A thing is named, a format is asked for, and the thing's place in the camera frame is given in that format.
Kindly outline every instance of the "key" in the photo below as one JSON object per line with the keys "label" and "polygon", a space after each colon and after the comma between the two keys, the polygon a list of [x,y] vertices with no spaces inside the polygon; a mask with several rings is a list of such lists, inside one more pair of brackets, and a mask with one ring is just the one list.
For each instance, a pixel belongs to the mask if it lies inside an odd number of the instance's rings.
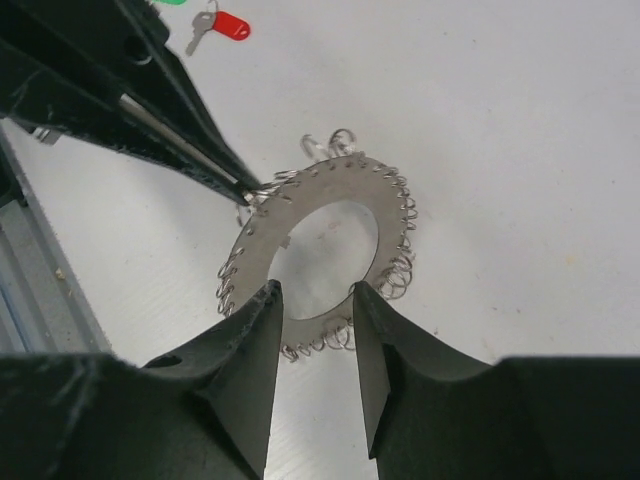
{"label": "key", "polygon": [[196,47],[204,37],[204,34],[207,33],[213,27],[213,22],[216,19],[216,14],[213,12],[200,12],[198,13],[191,25],[193,25],[193,40],[189,42],[187,45],[187,49],[185,53],[187,56],[193,55],[193,52],[196,51]]}

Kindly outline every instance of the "green key tag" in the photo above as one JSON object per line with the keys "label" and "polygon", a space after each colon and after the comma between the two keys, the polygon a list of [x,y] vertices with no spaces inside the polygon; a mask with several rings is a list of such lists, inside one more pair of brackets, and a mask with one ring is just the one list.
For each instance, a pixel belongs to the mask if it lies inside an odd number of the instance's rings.
{"label": "green key tag", "polygon": [[169,5],[182,5],[187,0],[154,0],[155,2],[168,3]]}

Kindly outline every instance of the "screw hole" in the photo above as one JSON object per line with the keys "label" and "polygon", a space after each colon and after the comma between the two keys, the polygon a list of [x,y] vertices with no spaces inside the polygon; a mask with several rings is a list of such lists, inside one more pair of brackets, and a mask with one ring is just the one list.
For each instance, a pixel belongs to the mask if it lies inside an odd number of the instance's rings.
{"label": "screw hole", "polygon": [[164,357],[151,360],[147,364],[146,368],[175,367],[176,365],[180,365],[181,363],[182,363],[182,359],[177,355],[165,355]]}
{"label": "screw hole", "polygon": [[151,54],[147,46],[137,35],[129,35],[124,40],[124,54],[127,59],[136,65],[146,65],[151,61]]}

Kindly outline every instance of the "key ring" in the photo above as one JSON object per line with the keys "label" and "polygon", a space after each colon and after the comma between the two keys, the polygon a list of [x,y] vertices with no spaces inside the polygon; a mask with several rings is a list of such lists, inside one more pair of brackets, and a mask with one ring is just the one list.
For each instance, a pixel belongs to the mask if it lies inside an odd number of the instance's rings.
{"label": "key ring", "polygon": [[329,150],[327,150],[324,145],[316,142],[309,134],[302,137],[300,147],[302,147],[305,155],[313,160],[313,163],[324,162],[331,158]]}
{"label": "key ring", "polygon": [[216,10],[212,13],[218,13],[220,11],[220,4],[218,3],[218,0],[208,0],[207,1],[207,6],[204,8],[205,12],[211,12],[211,10],[209,10],[211,4],[215,4],[216,6]]}

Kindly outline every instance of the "spring coil loop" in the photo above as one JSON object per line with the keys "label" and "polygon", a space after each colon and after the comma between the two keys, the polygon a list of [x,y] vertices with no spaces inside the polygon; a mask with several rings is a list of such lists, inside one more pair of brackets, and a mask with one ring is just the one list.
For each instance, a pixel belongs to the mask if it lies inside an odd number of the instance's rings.
{"label": "spring coil loop", "polygon": [[[356,136],[351,130],[346,128],[336,130],[329,138],[326,147],[315,141],[311,135],[304,135],[300,140],[300,146],[305,155],[310,158],[314,164],[326,161],[328,162],[329,169],[332,170],[336,168],[336,164],[331,162],[332,159],[358,153]],[[361,153],[355,156],[355,159],[347,163],[346,166],[367,168],[368,162],[364,153]],[[405,229],[402,232],[402,240],[396,247],[398,255],[392,260],[391,266],[382,273],[379,282],[375,285],[378,293],[383,298],[386,300],[395,300],[405,295],[407,288],[413,280],[415,253],[411,248],[408,232],[416,229],[414,220],[418,218],[418,211],[416,209],[416,202],[411,197],[411,192],[407,187],[407,179],[399,175],[397,168],[384,168],[376,165],[372,170],[382,173],[383,178],[391,180],[391,187],[398,190],[397,197],[404,200],[400,208],[404,211],[402,222],[405,224]],[[259,190],[252,192],[248,197],[249,207],[244,207],[247,213],[250,215],[268,216],[269,212],[262,207],[262,204],[269,198],[280,198],[285,202],[291,203],[291,199],[286,195],[286,189],[300,186],[300,182],[295,180],[299,173],[300,170],[276,172],[273,181],[265,183]],[[310,173],[312,176],[316,176],[318,171],[312,169]],[[240,227],[243,227],[245,223],[242,220],[242,208],[243,207],[240,206],[236,207],[236,218]],[[252,234],[253,231],[249,228],[247,235]],[[237,272],[233,263],[243,252],[243,248],[239,248],[233,252],[218,272],[218,278],[221,281],[216,290],[216,297],[219,299],[218,312],[225,317],[229,316],[235,308],[234,303],[229,301],[230,294],[233,291],[233,284],[231,283],[232,277]],[[355,350],[353,319],[345,319],[345,322],[346,324],[344,326],[325,333],[321,338],[314,340],[310,344],[298,344],[295,348],[289,345],[283,345],[280,352],[290,362],[296,362],[301,357],[310,357],[313,352],[321,352],[325,348],[353,351]]]}

